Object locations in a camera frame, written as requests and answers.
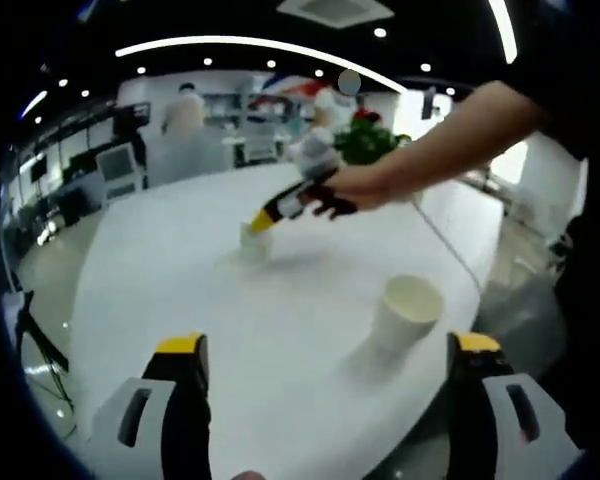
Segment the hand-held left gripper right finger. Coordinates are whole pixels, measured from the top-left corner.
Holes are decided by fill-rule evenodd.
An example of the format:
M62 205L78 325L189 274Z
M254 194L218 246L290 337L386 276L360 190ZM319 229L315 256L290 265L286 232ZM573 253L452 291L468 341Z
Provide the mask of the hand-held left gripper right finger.
M448 335L449 479L559 479L581 456L561 407L499 343Z

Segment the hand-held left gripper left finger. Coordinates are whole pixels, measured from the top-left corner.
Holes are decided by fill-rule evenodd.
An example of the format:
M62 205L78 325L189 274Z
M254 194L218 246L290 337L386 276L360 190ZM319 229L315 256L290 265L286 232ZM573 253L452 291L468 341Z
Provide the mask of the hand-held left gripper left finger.
M210 479L207 338L161 341L139 377L103 403L92 424L97 479Z

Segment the person's right hand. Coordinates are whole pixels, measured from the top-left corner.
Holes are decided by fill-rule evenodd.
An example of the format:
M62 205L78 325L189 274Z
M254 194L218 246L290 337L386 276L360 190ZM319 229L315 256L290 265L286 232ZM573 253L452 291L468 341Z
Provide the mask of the person's right hand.
M347 167L307 188L299 199L304 206L318 203L314 216L326 215L329 220L335 220L383 205L387 197L376 180L369 167Z

